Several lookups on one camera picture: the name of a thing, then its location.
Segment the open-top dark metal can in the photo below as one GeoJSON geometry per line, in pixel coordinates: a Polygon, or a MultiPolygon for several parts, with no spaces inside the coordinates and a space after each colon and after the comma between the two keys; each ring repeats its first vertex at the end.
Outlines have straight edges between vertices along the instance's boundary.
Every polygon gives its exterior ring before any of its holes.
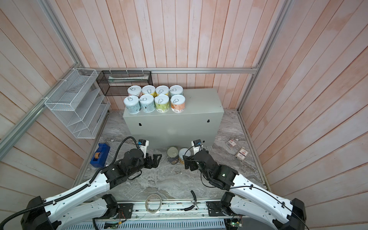
{"type": "Polygon", "coordinates": [[[167,161],[170,164],[177,164],[179,162],[179,152],[178,149],[174,146],[170,147],[167,150],[167,161]]]}

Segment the blue can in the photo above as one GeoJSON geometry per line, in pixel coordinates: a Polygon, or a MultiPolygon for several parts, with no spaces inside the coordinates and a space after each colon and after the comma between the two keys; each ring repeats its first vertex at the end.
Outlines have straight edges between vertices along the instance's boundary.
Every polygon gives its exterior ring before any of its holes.
{"type": "Polygon", "coordinates": [[[144,113],[151,113],[155,110],[154,97],[150,94],[145,94],[140,97],[141,110],[144,113]]]}

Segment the teal labelled can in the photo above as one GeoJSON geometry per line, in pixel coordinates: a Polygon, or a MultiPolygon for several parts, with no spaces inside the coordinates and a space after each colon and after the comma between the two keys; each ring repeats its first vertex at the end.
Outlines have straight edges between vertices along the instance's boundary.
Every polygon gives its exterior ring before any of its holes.
{"type": "Polygon", "coordinates": [[[131,95],[124,99],[125,108],[130,114],[137,114],[141,110],[140,100],[137,96],[131,95]]]}

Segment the green can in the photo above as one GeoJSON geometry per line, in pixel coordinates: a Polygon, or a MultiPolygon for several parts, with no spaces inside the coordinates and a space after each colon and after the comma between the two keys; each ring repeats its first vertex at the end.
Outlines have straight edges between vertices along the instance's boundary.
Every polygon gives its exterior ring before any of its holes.
{"type": "Polygon", "coordinates": [[[169,111],[170,98],[167,95],[158,95],[154,98],[156,110],[159,113],[166,113],[169,111]]]}

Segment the pink labelled can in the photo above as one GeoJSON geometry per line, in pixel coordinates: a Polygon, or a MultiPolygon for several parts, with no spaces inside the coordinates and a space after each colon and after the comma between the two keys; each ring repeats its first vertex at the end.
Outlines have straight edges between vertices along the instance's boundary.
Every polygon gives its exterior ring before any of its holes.
{"type": "Polygon", "coordinates": [[[129,96],[136,96],[138,98],[140,98],[143,95],[142,88],[140,86],[138,86],[138,85],[130,86],[127,89],[127,92],[128,92],[128,95],[129,96]]]}

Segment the yellow labelled can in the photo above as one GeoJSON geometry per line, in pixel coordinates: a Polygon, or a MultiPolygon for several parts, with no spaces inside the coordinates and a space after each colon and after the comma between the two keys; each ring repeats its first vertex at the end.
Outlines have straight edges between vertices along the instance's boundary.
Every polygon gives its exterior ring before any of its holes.
{"type": "Polygon", "coordinates": [[[153,85],[146,85],[142,88],[142,94],[143,95],[152,95],[153,97],[156,97],[156,88],[153,85]]]}

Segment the yellow can back row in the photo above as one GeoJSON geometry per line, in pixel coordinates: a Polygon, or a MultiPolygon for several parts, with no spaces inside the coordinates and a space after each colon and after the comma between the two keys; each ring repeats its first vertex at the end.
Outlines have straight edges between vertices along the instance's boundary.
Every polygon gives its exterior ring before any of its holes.
{"type": "Polygon", "coordinates": [[[187,148],[182,148],[179,150],[179,162],[181,164],[185,164],[185,161],[184,161],[184,156],[191,156],[191,150],[187,149],[187,148]]]}

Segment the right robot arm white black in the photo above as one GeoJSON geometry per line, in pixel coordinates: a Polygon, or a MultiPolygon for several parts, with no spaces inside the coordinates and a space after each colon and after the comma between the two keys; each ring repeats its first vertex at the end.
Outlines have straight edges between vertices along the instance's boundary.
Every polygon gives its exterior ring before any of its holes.
{"type": "Polygon", "coordinates": [[[183,156],[185,168],[199,170],[209,182],[209,188],[225,193],[220,201],[220,212],[229,216],[247,216],[274,230],[304,230],[307,216],[305,204],[289,200],[252,183],[235,169],[218,164],[205,149],[183,156]]]}

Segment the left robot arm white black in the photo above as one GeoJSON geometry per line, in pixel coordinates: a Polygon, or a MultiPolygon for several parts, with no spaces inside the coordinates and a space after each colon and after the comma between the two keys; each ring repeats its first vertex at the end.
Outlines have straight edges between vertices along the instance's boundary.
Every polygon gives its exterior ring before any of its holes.
{"type": "Polygon", "coordinates": [[[115,154],[112,162],[98,169],[91,179],[66,192],[45,199],[33,198],[26,209],[5,218],[1,229],[19,216],[24,230],[62,230],[89,219],[123,216],[118,202],[107,192],[140,177],[144,168],[157,168],[162,158],[160,154],[147,154],[149,141],[130,139],[135,147],[125,152],[122,159],[115,154]]]}

